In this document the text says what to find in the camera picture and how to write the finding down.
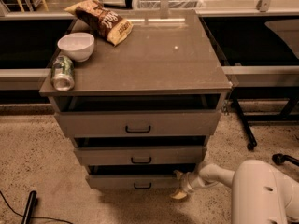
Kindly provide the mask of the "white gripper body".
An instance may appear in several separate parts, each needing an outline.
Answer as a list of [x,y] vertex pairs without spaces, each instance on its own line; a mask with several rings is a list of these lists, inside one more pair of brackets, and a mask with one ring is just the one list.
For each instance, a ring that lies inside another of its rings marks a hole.
[[193,193],[205,185],[204,179],[197,172],[188,172],[180,179],[180,189],[186,193]]

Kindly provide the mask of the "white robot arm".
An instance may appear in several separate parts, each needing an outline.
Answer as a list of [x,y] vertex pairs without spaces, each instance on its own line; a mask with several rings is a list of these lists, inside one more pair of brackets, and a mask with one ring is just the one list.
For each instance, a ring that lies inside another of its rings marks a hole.
[[232,224],[299,222],[299,183],[264,161],[246,160],[234,171],[203,161],[176,177],[179,185],[171,197],[177,200],[198,189],[230,188]]

